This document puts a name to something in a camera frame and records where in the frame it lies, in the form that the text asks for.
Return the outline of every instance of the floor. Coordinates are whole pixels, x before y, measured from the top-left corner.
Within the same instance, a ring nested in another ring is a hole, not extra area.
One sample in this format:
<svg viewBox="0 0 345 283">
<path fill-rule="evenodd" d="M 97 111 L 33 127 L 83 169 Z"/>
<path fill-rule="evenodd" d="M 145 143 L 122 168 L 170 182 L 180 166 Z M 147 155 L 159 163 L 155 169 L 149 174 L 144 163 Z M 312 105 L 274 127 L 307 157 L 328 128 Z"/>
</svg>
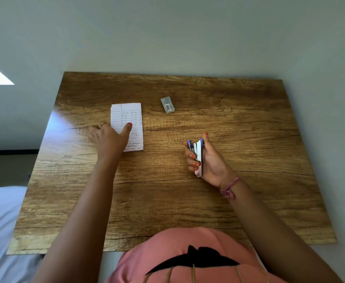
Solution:
<svg viewBox="0 0 345 283">
<path fill-rule="evenodd" d="M 0 186 L 26 185 L 36 155 L 0 156 Z M 330 189 L 321 186 L 327 210 L 331 216 L 339 244 L 313 245 L 312 248 L 339 274 L 345 282 L 345 205 L 330 197 Z M 104 282 L 115 269 L 121 252 L 104 252 L 99 282 Z"/>
</svg>

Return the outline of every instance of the pink bracelet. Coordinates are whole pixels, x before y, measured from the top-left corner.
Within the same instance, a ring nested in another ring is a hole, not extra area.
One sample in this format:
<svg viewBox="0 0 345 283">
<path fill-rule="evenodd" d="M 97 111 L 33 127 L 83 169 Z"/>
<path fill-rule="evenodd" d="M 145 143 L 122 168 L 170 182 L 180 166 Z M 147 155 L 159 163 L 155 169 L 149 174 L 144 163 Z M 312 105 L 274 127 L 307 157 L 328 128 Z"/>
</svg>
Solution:
<svg viewBox="0 0 345 283">
<path fill-rule="evenodd" d="M 225 189 L 220 190 L 221 194 L 223 194 L 225 196 L 225 198 L 229 198 L 231 200 L 235 199 L 235 195 L 232 192 L 232 190 L 230 190 L 230 188 L 232 186 L 234 186 L 237 182 L 239 182 L 241 180 L 241 178 L 236 178 L 234 179 Z"/>
</svg>

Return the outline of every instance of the left hand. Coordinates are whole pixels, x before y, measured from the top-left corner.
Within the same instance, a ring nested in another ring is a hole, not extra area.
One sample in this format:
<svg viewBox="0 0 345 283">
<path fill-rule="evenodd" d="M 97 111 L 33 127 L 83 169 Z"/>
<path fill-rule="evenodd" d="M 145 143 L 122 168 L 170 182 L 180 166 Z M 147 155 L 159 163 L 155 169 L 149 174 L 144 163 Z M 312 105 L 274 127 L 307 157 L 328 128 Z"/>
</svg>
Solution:
<svg viewBox="0 0 345 283">
<path fill-rule="evenodd" d="M 109 124 L 89 127 L 89 139 L 98 151 L 98 161 L 102 159 L 120 158 L 127 146 L 132 123 L 127 123 L 123 131 L 118 134 Z"/>
</svg>

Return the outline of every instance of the right hand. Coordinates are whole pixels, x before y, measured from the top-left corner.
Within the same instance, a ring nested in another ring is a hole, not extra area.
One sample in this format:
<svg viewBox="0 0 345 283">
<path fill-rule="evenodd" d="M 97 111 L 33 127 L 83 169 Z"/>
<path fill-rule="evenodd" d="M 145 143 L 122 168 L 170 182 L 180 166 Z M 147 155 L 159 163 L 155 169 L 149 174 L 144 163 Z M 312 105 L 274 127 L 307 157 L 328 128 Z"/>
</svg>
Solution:
<svg viewBox="0 0 345 283">
<path fill-rule="evenodd" d="M 236 175 L 229 165 L 226 164 L 222 154 L 218 152 L 213 144 L 209 141 L 207 132 L 204 133 L 203 140 L 204 149 L 202 178 L 209 184 L 220 189 L 224 189 L 236 178 Z M 185 142 L 185 146 L 187 147 L 185 155 L 188 170 L 190 172 L 195 172 L 201 163 L 195 160 L 195 153 L 188 148 L 187 142 Z"/>
</svg>

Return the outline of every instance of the wood grain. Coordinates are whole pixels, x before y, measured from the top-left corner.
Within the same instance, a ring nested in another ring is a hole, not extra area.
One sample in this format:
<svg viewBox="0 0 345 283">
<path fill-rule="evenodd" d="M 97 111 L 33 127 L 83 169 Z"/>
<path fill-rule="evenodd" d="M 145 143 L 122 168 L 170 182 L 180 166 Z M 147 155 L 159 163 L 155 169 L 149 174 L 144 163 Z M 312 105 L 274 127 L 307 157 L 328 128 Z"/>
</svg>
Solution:
<svg viewBox="0 0 345 283">
<path fill-rule="evenodd" d="M 170 96 L 176 111 L 165 114 Z M 248 243 L 218 190 L 189 173 L 184 141 L 211 141 L 307 243 L 336 243 L 281 80 L 66 72 L 8 254 L 45 253 L 93 169 L 87 128 L 111 104 L 141 102 L 144 150 L 118 166 L 105 251 L 124 251 L 166 228 L 206 226 Z"/>
</svg>

